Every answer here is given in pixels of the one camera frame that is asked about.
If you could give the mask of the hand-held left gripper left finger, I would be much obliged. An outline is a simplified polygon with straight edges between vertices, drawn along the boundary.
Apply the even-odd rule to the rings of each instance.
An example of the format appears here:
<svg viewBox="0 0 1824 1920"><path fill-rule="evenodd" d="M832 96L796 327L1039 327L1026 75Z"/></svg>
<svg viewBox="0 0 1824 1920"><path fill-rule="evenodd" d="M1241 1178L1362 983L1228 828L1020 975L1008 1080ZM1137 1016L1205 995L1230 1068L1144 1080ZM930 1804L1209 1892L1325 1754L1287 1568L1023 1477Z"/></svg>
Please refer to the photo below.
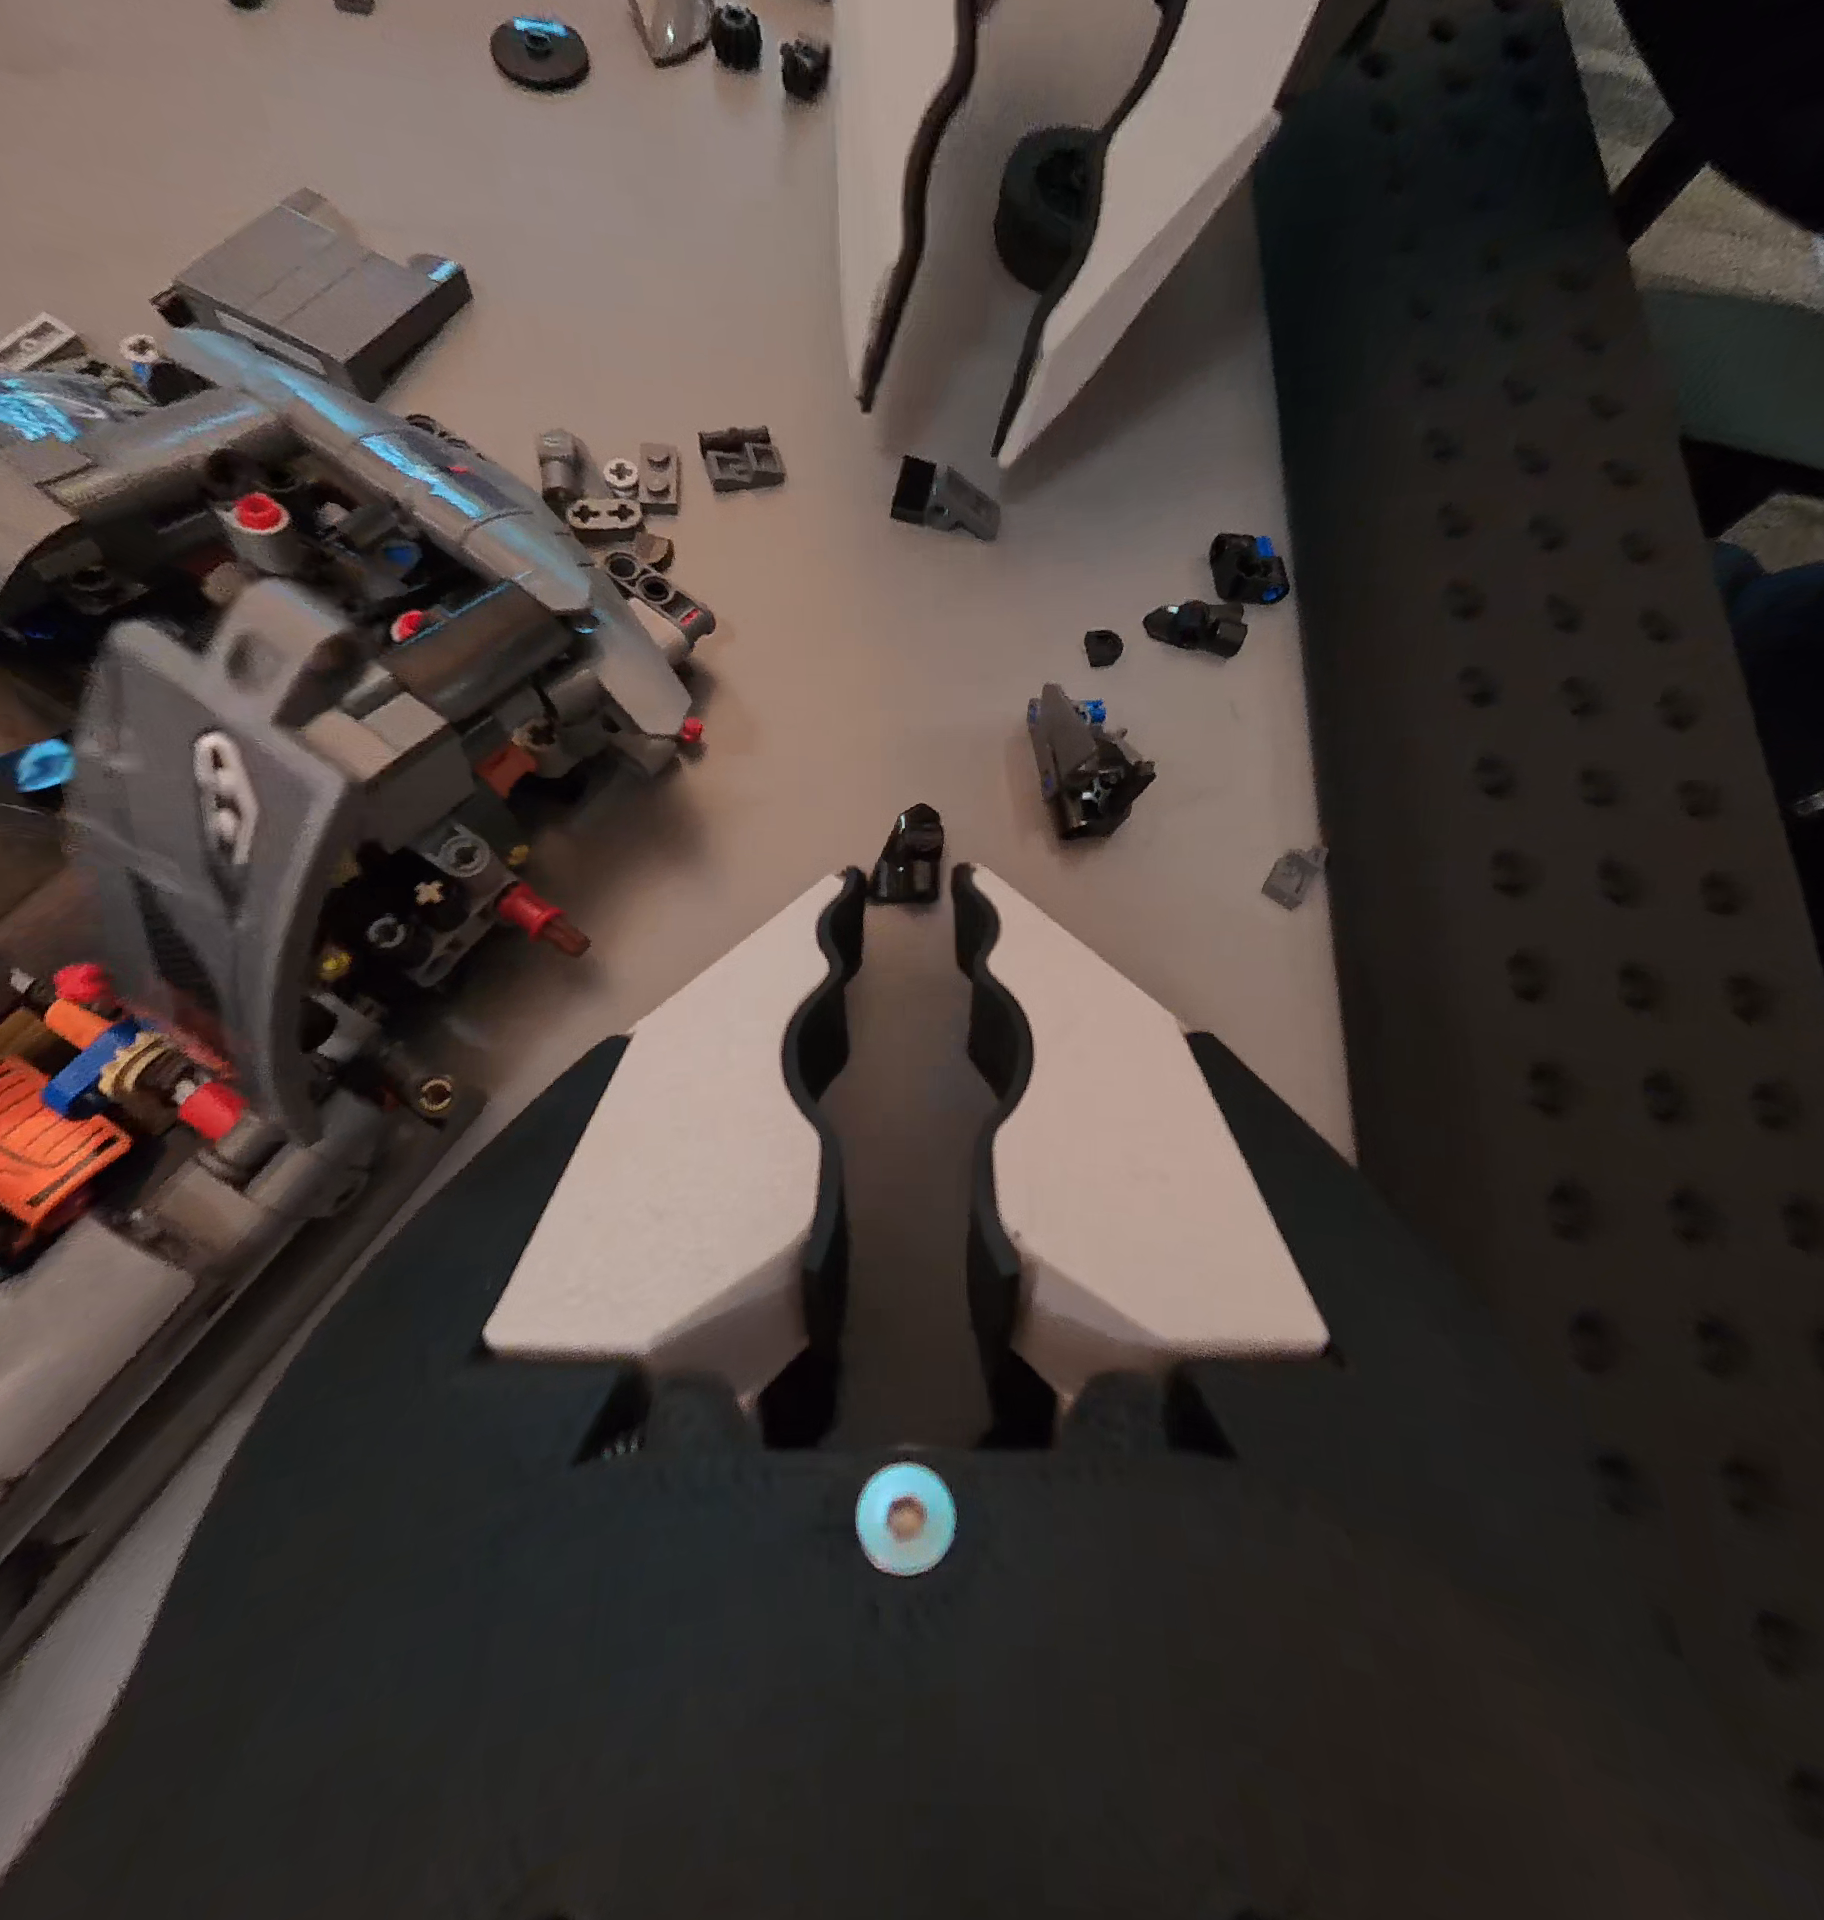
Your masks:
<svg viewBox="0 0 1824 1920"><path fill-rule="evenodd" d="M817 881L625 1037L485 1322L501 1361L707 1376L768 1442L836 1421L848 1308L845 1152L866 879Z"/></svg>

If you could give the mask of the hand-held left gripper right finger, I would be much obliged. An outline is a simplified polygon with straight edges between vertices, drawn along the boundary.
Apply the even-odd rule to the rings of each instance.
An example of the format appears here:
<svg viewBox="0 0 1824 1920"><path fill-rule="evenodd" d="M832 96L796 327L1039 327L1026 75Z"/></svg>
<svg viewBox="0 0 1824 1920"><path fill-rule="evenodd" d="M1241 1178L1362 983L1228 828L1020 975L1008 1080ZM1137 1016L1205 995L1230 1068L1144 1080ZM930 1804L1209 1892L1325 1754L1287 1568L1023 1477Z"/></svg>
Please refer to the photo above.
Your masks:
<svg viewBox="0 0 1824 1920"><path fill-rule="evenodd" d="M989 867L951 877L972 1151L968 1305L993 1442L1095 1383L1298 1364L1330 1327L1178 1014Z"/></svg>

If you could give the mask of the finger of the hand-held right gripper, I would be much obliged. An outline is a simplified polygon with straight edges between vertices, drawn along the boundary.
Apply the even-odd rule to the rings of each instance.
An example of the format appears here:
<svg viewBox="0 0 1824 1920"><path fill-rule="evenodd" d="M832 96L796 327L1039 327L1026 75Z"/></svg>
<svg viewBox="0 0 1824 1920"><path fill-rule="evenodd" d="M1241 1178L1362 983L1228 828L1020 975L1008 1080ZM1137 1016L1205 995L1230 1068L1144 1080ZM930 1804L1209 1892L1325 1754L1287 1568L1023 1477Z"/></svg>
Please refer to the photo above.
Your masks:
<svg viewBox="0 0 1824 1920"><path fill-rule="evenodd" d="M1087 214L1039 294L991 454L1015 469L1102 370L1252 172L1319 3L1164 4L1117 108L1091 132Z"/></svg>
<svg viewBox="0 0 1824 1920"><path fill-rule="evenodd" d="M836 289L851 394L874 415L934 303L940 161L984 64L986 3L841 3L832 35Z"/></svg>

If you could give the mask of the black lego connector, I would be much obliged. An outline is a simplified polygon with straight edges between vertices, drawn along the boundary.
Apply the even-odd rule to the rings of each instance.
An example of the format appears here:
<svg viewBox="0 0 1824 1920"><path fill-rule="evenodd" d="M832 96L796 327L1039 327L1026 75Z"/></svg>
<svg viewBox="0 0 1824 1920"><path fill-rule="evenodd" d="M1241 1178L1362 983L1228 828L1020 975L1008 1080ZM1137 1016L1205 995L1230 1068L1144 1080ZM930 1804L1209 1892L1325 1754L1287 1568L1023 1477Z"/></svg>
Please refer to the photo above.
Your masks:
<svg viewBox="0 0 1824 1920"><path fill-rule="evenodd" d="M868 900L885 906L930 906L943 897L947 826L940 810L916 802L894 819L868 881Z"/></svg>

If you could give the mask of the small black lego assembly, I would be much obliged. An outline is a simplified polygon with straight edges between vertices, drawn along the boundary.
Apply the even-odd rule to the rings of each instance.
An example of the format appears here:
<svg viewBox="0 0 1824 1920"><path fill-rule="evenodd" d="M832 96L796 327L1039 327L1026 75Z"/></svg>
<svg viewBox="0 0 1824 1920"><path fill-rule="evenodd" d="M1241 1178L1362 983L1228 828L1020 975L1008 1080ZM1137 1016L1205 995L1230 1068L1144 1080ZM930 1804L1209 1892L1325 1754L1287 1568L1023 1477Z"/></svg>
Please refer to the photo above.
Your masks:
<svg viewBox="0 0 1824 1920"><path fill-rule="evenodd" d="M1062 845L1110 839L1156 780L1156 765L1110 726L1104 701L1047 683L1028 701L1024 730L1041 800Z"/></svg>

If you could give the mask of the scattered dark lego pieces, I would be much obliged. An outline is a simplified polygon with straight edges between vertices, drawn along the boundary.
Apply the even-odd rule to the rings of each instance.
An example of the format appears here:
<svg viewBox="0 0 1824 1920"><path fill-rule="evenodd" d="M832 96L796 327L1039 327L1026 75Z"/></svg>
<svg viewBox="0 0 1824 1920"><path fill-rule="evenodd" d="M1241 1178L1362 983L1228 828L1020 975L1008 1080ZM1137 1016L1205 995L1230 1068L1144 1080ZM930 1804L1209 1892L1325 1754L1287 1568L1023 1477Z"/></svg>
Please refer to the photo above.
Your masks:
<svg viewBox="0 0 1824 1920"><path fill-rule="evenodd" d="M765 27L754 8L749 4L715 3L711 44L694 58L707 54L722 70L749 77L763 70L765 47ZM789 101L810 104L828 91L832 72L832 48L828 43L810 36L794 36L781 43L777 58L781 89Z"/></svg>

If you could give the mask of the grey lego slope piece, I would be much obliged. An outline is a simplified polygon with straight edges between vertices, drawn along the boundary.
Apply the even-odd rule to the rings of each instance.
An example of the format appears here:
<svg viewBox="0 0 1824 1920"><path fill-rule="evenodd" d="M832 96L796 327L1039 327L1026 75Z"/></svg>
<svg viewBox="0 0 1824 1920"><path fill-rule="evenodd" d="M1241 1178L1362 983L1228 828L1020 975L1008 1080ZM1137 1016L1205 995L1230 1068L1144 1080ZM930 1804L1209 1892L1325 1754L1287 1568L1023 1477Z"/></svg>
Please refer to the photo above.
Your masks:
<svg viewBox="0 0 1824 1920"><path fill-rule="evenodd" d="M890 518L932 533L968 534L995 542L1000 533L1000 502L963 473L921 454L904 454L897 473Z"/></svg>

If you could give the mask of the black round lego disc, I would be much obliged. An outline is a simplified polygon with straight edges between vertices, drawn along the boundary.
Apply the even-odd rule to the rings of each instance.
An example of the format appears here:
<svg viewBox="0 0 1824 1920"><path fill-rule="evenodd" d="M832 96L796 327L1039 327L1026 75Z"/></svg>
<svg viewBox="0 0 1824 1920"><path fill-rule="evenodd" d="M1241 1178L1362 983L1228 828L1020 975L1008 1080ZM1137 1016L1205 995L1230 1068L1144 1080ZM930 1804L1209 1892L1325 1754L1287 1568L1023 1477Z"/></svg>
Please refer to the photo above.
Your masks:
<svg viewBox="0 0 1824 1920"><path fill-rule="evenodd" d="M571 93L589 83L593 58L571 22L549 15L515 15L488 40L497 72L531 93Z"/></svg>

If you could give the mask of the dark grey lego panel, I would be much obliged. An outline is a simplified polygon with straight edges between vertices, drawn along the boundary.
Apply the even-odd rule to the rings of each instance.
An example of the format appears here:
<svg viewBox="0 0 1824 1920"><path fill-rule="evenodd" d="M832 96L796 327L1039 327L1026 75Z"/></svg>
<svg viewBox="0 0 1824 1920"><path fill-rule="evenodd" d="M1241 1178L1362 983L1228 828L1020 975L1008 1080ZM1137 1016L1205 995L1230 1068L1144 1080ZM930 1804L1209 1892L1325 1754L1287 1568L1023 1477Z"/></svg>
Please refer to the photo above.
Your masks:
<svg viewBox="0 0 1824 1920"><path fill-rule="evenodd" d="M323 192L300 188L182 269L155 312L374 403L470 303L457 260L374 252Z"/></svg>

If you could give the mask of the grey lego car section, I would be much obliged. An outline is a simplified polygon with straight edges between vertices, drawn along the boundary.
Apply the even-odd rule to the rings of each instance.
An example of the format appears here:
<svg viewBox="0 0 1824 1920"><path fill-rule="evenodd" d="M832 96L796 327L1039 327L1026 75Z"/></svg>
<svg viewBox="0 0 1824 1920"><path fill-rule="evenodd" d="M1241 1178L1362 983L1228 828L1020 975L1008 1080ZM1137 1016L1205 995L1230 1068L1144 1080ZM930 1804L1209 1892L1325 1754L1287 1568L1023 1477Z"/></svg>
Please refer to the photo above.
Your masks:
<svg viewBox="0 0 1824 1920"><path fill-rule="evenodd" d="M308 1112L318 995L379 1022L494 932L586 950L515 796L693 755L715 627L427 417L179 328L0 376L0 782L61 807L111 995Z"/></svg>

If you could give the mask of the black perforated board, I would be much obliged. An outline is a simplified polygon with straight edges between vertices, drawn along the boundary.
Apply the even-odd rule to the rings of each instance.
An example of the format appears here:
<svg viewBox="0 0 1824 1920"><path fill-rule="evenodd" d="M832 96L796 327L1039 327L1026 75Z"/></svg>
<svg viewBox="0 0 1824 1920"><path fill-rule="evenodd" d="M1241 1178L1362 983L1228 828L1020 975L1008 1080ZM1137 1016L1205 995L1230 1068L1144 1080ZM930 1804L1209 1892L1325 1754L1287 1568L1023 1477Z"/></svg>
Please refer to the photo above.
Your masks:
<svg viewBox="0 0 1824 1920"><path fill-rule="evenodd" d="M1383 4L1256 206L1358 1160L1824 1869L1824 980L1561 8Z"/></svg>

